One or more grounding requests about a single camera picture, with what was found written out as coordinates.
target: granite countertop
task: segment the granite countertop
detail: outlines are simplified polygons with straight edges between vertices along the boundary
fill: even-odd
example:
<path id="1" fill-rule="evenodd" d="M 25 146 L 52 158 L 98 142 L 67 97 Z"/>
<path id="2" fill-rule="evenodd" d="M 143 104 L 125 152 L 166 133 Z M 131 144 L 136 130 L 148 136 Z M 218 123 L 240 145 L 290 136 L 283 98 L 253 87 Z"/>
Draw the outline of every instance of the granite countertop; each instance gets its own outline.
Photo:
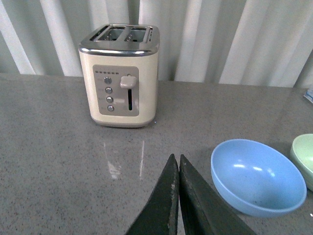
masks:
<path id="1" fill-rule="evenodd" d="M 313 133 L 304 89 L 160 81 L 155 120 L 97 125 L 81 77 L 0 74 L 0 234 L 126 232 L 168 157 L 184 154 L 214 188 L 213 149 L 259 141 L 287 157 Z M 239 217 L 260 235 L 313 235 L 313 193 L 279 218 Z M 179 215 L 178 234 L 184 234 Z"/>

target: white curtain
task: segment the white curtain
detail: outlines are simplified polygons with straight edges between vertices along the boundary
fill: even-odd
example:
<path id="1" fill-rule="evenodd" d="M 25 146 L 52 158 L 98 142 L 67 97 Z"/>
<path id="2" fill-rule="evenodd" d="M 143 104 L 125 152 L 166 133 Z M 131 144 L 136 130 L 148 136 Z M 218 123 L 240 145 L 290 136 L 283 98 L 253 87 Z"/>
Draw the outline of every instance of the white curtain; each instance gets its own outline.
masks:
<path id="1" fill-rule="evenodd" d="M 160 29 L 159 80 L 313 84 L 313 0 L 0 0 L 0 72 L 82 76 L 109 23 Z"/>

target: cream toaster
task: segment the cream toaster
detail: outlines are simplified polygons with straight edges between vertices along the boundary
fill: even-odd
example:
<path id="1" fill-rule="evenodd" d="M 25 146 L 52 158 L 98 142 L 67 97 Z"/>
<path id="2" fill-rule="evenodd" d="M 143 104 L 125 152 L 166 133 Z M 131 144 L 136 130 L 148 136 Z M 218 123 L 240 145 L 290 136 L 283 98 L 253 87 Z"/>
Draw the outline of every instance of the cream toaster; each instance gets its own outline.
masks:
<path id="1" fill-rule="evenodd" d="M 160 45 L 155 26 L 109 24 L 79 45 L 92 119 L 115 127 L 141 127 L 157 109 Z"/>

